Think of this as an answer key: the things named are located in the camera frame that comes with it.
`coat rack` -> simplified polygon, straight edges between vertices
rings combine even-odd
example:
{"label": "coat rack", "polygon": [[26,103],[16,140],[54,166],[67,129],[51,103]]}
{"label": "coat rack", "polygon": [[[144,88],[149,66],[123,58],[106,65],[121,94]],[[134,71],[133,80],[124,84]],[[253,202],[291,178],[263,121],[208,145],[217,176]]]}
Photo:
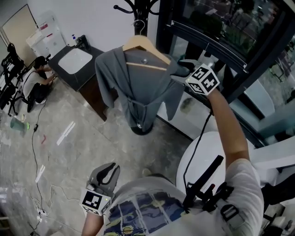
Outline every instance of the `coat rack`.
{"label": "coat rack", "polygon": [[124,0],[127,2],[130,7],[131,11],[127,11],[118,5],[114,6],[114,9],[120,10],[127,14],[134,14],[134,30],[135,35],[139,35],[141,31],[141,35],[147,36],[148,35],[148,14],[151,13],[153,15],[159,15],[162,12],[153,12],[151,8],[158,0],[135,0],[134,4],[130,0]]}

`black pants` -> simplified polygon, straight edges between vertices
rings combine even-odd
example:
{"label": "black pants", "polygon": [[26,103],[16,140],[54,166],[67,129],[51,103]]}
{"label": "black pants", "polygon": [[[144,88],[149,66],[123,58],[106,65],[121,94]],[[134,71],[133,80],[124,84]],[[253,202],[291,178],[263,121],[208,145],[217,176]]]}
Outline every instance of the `black pants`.
{"label": "black pants", "polygon": [[41,103],[48,95],[50,86],[36,83],[29,94],[29,102]]}

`gray robe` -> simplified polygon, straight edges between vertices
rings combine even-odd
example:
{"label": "gray robe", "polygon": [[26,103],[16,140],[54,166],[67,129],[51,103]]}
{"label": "gray robe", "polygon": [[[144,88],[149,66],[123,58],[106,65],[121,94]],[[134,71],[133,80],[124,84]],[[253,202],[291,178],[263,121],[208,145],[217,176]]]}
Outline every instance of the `gray robe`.
{"label": "gray robe", "polygon": [[[131,49],[124,52],[122,47],[118,47],[96,58],[95,69],[102,99],[108,107],[114,107],[109,91],[115,88],[130,127],[138,126],[143,131],[150,128],[162,102],[166,105],[168,120],[174,117],[184,86],[172,80],[170,75],[186,76],[189,71],[179,66],[171,56],[166,56],[171,60],[169,65],[147,51]],[[127,65],[126,62],[167,70]]]}

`marble floor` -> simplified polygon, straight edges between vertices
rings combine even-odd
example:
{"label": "marble floor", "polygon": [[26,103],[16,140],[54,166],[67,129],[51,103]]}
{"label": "marble floor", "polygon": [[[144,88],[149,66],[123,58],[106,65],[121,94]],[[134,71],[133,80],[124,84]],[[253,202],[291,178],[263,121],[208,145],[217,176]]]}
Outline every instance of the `marble floor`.
{"label": "marble floor", "polygon": [[[38,222],[38,213],[30,199],[31,196],[40,200],[31,142],[41,109],[42,105],[37,105],[27,113],[26,105],[19,103],[18,118],[24,114],[25,121],[30,123],[25,133],[12,130],[7,115],[3,115],[0,123],[0,209],[9,217],[16,236],[29,235],[32,232],[29,223],[35,227]],[[72,121],[75,127],[58,146],[57,140]],[[42,206],[50,212],[51,184],[62,187],[69,199],[80,199],[80,189],[85,188],[91,171],[108,162],[121,166],[117,189],[141,177],[145,167],[175,182],[178,163],[191,142],[159,119],[151,133],[135,135],[118,101],[116,108],[107,110],[107,121],[103,122],[78,93],[57,81],[40,114],[33,143],[38,168],[45,166],[38,182]],[[37,232],[42,236],[57,231],[80,235],[69,228],[82,231],[85,216],[79,202],[68,201],[56,187],[52,187],[51,195],[52,211],[49,218],[42,217]]]}

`black door frame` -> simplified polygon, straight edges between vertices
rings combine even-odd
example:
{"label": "black door frame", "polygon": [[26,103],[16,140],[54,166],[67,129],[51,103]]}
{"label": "black door frame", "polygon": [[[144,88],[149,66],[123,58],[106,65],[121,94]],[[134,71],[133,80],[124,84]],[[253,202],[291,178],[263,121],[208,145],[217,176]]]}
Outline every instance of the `black door frame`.
{"label": "black door frame", "polygon": [[[247,63],[247,66],[245,66],[245,62],[226,47],[220,46],[218,42],[181,22],[173,21],[175,18],[175,11],[169,12],[165,11],[165,9],[175,7],[175,4],[178,2],[179,0],[161,0],[160,2],[160,11],[162,11],[163,14],[161,14],[158,19],[156,47],[161,52],[169,54],[173,37],[176,35],[201,47],[203,50],[206,49],[206,51],[213,54],[238,72],[232,86],[221,91],[228,103],[231,103],[238,98],[269,68],[295,34],[295,14],[282,1],[280,12],[276,17],[276,21],[272,24],[269,36],[264,41],[263,45],[257,50],[257,53]],[[205,96],[194,94],[189,88],[186,88],[185,92],[196,98],[208,108],[211,108],[211,105]],[[251,141],[257,148],[267,145],[263,137],[248,125],[241,116],[236,113],[235,115],[249,141]]]}

